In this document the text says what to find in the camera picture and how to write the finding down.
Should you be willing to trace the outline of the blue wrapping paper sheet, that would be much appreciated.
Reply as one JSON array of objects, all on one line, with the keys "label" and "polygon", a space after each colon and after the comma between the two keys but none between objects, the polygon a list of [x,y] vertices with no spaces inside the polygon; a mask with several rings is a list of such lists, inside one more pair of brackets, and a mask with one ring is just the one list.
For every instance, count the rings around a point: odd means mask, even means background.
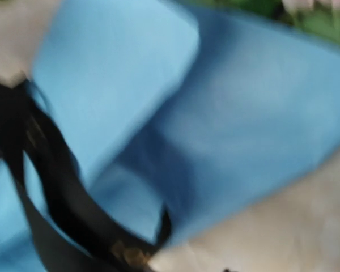
[{"label": "blue wrapping paper sheet", "polygon": [[[169,213],[150,271],[340,271],[338,46],[180,1],[0,1],[21,82],[108,216],[154,244]],[[3,160],[0,271],[47,271]]]}]

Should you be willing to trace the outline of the black printed ribbon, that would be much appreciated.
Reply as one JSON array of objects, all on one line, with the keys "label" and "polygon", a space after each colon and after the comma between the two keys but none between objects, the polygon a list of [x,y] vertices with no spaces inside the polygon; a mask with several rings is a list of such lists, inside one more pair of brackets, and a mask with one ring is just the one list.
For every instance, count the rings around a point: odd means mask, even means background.
[{"label": "black printed ribbon", "polygon": [[[53,225],[27,193],[24,155],[39,175]],[[0,84],[0,160],[10,170],[47,271],[150,271],[149,260],[171,235],[167,211],[154,244],[104,212],[85,190],[74,154],[52,119],[37,106],[26,82],[14,88]]]}]

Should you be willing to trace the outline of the pale pink fake flower stem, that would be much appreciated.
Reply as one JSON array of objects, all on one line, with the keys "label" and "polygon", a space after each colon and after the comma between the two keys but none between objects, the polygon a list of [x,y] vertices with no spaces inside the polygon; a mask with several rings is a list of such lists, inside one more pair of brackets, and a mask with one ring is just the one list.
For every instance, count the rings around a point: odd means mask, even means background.
[{"label": "pale pink fake flower stem", "polygon": [[340,46],[340,1],[234,1],[233,4]]}]

